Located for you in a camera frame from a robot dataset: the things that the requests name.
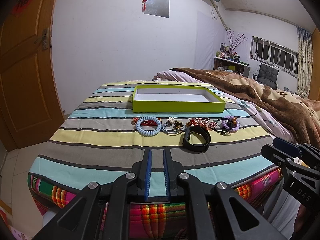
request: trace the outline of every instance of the ceiling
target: ceiling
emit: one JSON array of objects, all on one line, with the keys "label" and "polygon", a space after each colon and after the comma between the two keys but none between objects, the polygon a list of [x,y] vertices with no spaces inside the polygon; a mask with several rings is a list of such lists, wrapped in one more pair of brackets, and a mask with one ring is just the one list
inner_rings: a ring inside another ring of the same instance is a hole
[{"label": "ceiling", "polygon": [[316,28],[299,0],[221,0],[227,10],[257,12],[299,25],[313,33]]}]

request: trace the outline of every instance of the black wristband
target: black wristband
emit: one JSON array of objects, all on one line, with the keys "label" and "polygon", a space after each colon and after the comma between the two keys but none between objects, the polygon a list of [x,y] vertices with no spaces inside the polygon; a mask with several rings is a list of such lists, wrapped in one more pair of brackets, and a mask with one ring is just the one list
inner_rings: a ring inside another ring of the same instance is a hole
[{"label": "black wristband", "polygon": [[[205,139],[206,143],[204,145],[193,145],[189,143],[191,132],[198,133],[202,135]],[[194,152],[205,152],[209,148],[209,143],[211,142],[210,133],[203,127],[196,125],[196,126],[189,126],[186,128],[186,132],[184,134],[182,145],[191,151]]]}]

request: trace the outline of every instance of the white wall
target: white wall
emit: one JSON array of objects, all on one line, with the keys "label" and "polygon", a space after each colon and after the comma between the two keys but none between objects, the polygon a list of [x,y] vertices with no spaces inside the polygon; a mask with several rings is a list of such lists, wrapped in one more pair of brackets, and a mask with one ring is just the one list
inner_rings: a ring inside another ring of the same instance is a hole
[{"label": "white wall", "polygon": [[[241,44],[236,52],[240,55],[240,60],[250,64],[249,78],[257,73],[260,62],[250,59],[250,48],[252,36],[275,42],[294,51],[298,51],[298,34],[294,25],[277,20],[272,17],[239,11],[225,11],[226,21],[235,32],[244,33],[249,39]],[[277,82],[279,89],[286,86],[291,91],[297,90],[297,79],[282,70],[279,70]]]},{"label": "white wall", "polygon": [[209,3],[170,0],[170,17],[162,18],[143,14],[141,0],[56,0],[52,61],[65,114],[105,82],[209,68],[225,34]]}]

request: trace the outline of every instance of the metal screw cap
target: metal screw cap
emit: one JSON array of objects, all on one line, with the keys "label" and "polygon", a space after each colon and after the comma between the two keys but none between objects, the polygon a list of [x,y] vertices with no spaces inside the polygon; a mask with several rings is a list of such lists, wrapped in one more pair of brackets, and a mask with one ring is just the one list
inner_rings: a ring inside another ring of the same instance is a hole
[{"label": "metal screw cap", "polygon": [[182,172],[179,174],[179,177],[181,179],[188,179],[189,178],[189,174],[188,173],[185,173],[185,172]]},{"label": "metal screw cap", "polygon": [[98,183],[97,183],[97,182],[90,182],[90,183],[88,184],[88,188],[89,188],[89,189],[95,189],[95,188],[97,188],[97,186],[98,186]]},{"label": "metal screw cap", "polygon": [[226,188],[227,188],[227,184],[224,183],[224,182],[219,182],[219,183],[217,184],[217,187],[218,187],[219,189],[226,189]]},{"label": "metal screw cap", "polygon": [[134,179],[134,177],[136,176],[136,174],[134,174],[133,172],[129,172],[125,175],[125,177],[127,179]]}]

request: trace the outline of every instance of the door lock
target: door lock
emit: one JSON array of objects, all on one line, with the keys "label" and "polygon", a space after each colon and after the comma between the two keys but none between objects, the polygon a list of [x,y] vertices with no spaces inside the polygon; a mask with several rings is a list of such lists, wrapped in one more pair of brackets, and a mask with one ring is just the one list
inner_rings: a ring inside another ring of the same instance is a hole
[{"label": "door lock", "polygon": [[35,40],[34,44],[37,44],[37,42],[42,41],[42,49],[45,50],[49,47],[48,45],[48,34],[49,34],[49,28],[45,28],[42,31],[42,36],[40,36],[38,39]]}]

